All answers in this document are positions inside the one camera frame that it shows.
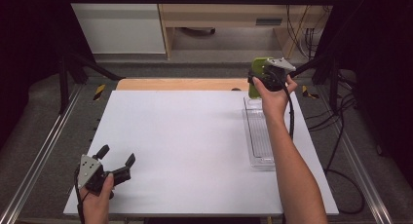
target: table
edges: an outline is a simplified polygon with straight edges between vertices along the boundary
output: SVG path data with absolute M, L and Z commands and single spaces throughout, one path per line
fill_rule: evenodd
M 206 91 L 216 87 L 220 91 Z M 275 170 L 249 164 L 242 116 L 246 90 L 246 79 L 121 81 L 88 153 L 108 144 L 105 170 L 121 167 L 130 153 L 136 156 L 131 180 L 115 190 L 110 212 L 143 217 L 281 214 Z M 294 142 L 319 184 L 327 214 L 337 214 L 295 93 L 291 98 Z M 76 204 L 72 192 L 64 213 L 76 215 Z

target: gray floor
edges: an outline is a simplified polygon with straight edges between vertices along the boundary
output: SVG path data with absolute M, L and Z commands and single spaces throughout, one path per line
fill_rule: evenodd
M 162 58 L 139 59 L 131 62 L 102 61 L 102 65 L 119 75 L 128 77 L 246 77 L 251 61 L 257 56 L 281 56 L 271 29 L 220 29 L 214 35 L 190 30 L 178 30 L 171 60 Z M 291 63 L 298 65 L 305 58 L 295 53 Z M 19 219 L 74 219 L 62 211 L 73 183 L 73 170 L 79 157 L 86 153 L 94 137 L 110 91 L 116 82 L 105 79 L 88 70 L 91 78 L 82 86 L 79 100 L 70 115 L 55 148 L 45 163 L 42 173 L 34 184 L 19 214 Z M 324 87 L 312 86 L 309 77 L 312 71 L 301 75 L 297 82 L 307 85 L 310 93 Z M 100 100 L 93 100 L 98 85 L 105 84 Z M 348 93 L 340 88 L 339 94 Z M 320 98 L 301 95 L 297 97 L 305 117 L 315 116 L 326 110 Z M 52 76 L 35 84 L 30 90 L 30 101 L 7 144 L 0 152 L 0 210 L 6 209 L 16 190 L 35 160 L 48 132 L 53 126 L 59 108 L 58 78 Z M 313 126 L 324 117 L 307 120 Z M 376 153 L 375 141 L 358 111 L 350 108 L 345 113 L 345 129 L 374 182 L 381 199 L 394 223 L 413 223 L 413 191 L 398 171 L 391 158 Z M 337 135 L 333 128 L 311 131 L 312 140 L 325 166 L 331 156 Z M 332 164 L 352 179 L 355 179 L 347 157 L 339 148 Z M 330 173 L 327 176 L 337 205 L 344 210 L 354 210 L 360 197 L 352 184 Z M 340 213 L 330 216 L 334 223 L 375 223 L 369 205 L 358 214 Z

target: yellow and black tape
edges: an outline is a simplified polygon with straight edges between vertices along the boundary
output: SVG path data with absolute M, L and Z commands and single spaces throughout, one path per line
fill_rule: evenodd
M 100 96 L 103 93 L 105 85 L 99 85 L 99 87 L 97 87 L 96 93 L 94 94 L 94 100 L 99 100 Z
M 310 93 L 308 92 L 306 86 L 303 86 L 303 96 L 305 96 L 305 97 L 311 97 L 311 98 L 313 98 L 313 99 L 318 99 L 318 98 L 319 98 L 319 96 L 318 96 L 317 94 L 310 94 Z

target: black metal frame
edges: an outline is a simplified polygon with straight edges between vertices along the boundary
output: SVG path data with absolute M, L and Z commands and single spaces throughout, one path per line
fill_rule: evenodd
M 330 85 L 331 92 L 337 91 L 338 79 L 337 72 L 332 72 L 333 70 L 337 71 L 337 67 L 333 64 L 332 68 L 328 68 L 327 65 L 331 64 L 331 61 L 337 57 L 340 52 L 340 49 L 343 48 L 346 37 L 346 30 L 348 29 L 350 22 L 352 21 L 352 17 L 357 13 L 359 6 L 364 0 L 41 0 L 41 1 L 63 1 L 66 3 L 81 3 L 81 4 L 227 4 L 227 5 L 313 5 L 313 6 L 346 6 L 349 4 L 357 4 L 357 7 L 353 8 L 352 11 L 349 11 L 347 18 L 342 23 L 341 28 L 335 33 L 332 40 L 328 43 L 328 46 L 324 50 L 322 54 L 316 53 L 316 57 L 313 60 L 305 63 L 304 65 L 297 68 L 296 71 L 291 72 L 290 76 L 294 77 L 309 68 L 314 68 L 317 66 L 321 66 L 322 68 L 318 68 L 316 71 L 315 76 L 313 77 L 313 81 L 315 83 L 320 84 L 325 81 L 328 76 L 328 73 L 331 73 L 332 82 Z M 104 68 L 99 67 L 95 64 L 95 62 L 89 61 L 79 55 L 71 55 L 77 61 L 90 66 L 97 72 L 105 75 L 106 77 L 119 80 L 122 77 L 116 76 Z M 64 76 L 65 66 L 64 66 L 64 58 L 60 64 L 60 78 L 66 79 Z M 67 86 L 67 82 L 61 82 L 61 85 Z M 64 110 L 65 106 L 67 105 L 66 100 L 67 88 L 63 87 L 62 89 L 62 107 L 61 110 Z M 337 93 L 332 93 L 330 95 L 330 105 L 334 111 L 336 111 L 336 102 L 337 102 Z

